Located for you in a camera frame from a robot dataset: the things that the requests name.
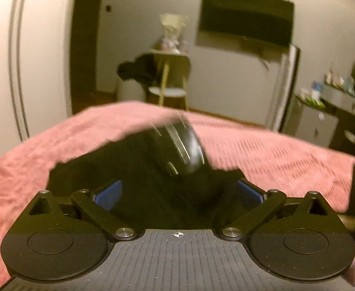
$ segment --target doorway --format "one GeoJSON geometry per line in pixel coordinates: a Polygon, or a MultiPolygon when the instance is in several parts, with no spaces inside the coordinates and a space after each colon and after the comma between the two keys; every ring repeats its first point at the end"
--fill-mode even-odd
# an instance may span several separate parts
{"type": "Polygon", "coordinates": [[[97,32],[101,0],[75,0],[70,46],[72,113],[115,102],[115,95],[97,91],[97,32]]]}

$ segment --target metal screw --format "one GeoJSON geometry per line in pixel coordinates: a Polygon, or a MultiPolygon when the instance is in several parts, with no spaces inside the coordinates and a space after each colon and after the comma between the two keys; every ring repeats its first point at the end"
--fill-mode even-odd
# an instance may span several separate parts
{"type": "Polygon", "coordinates": [[[223,229],[222,234],[230,238],[236,238],[242,234],[241,230],[236,227],[227,227],[223,229]]]}
{"type": "Polygon", "coordinates": [[[128,227],[121,227],[117,231],[115,231],[115,234],[118,237],[130,237],[134,234],[134,230],[128,227]]]}

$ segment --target bed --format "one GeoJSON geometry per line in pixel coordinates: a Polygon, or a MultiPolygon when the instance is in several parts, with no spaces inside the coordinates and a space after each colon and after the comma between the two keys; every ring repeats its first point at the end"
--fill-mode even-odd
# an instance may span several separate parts
{"type": "MultiPolygon", "coordinates": [[[[90,108],[2,156],[0,244],[28,202],[45,188],[55,163],[78,157],[107,140],[118,140],[176,113],[137,102],[90,108]]],[[[238,167],[260,188],[278,188],[288,196],[303,197],[309,190],[318,190],[336,211],[346,210],[354,157],[263,129],[181,113],[194,127],[215,168],[238,167]]],[[[355,285],[355,260],[347,275],[355,285]]],[[[0,286],[8,278],[0,256],[0,286]]]]}

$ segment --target small bottle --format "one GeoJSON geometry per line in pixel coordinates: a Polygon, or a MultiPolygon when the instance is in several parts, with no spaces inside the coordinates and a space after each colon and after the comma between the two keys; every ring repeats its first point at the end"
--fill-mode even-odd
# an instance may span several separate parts
{"type": "Polygon", "coordinates": [[[332,83],[332,71],[331,69],[328,70],[328,73],[326,74],[326,80],[325,80],[327,85],[331,85],[332,83]]]}
{"type": "Polygon", "coordinates": [[[320,91],[322,90],[322,85],[315,83],[312,88],[311,98],[315,101],[320,101],[320,91]]]}

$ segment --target wooden chair leg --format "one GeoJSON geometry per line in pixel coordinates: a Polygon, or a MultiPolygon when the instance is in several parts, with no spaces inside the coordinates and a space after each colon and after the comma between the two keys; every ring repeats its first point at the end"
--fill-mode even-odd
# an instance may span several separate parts
{"type": "Polygon", "coordinates": [[[160,96],[159,96],[159,105],[162,106],[164,104],[164,91],[167,85],[167,78],[169,73],[169,60],[167,60],[164,64],[163,68],[163,77],[161,79],[161,88],[160,88],[160,96]]]}
{"type": "Polygon", "coordinates": [[[187,102],[188,93],[187,93],[187,77],[186,76],[183,76],[183,89],[186,92],[186,95],[184,96],[184,105],[185,105],[186,111],[188,111],[188,102],[187,102]]]}

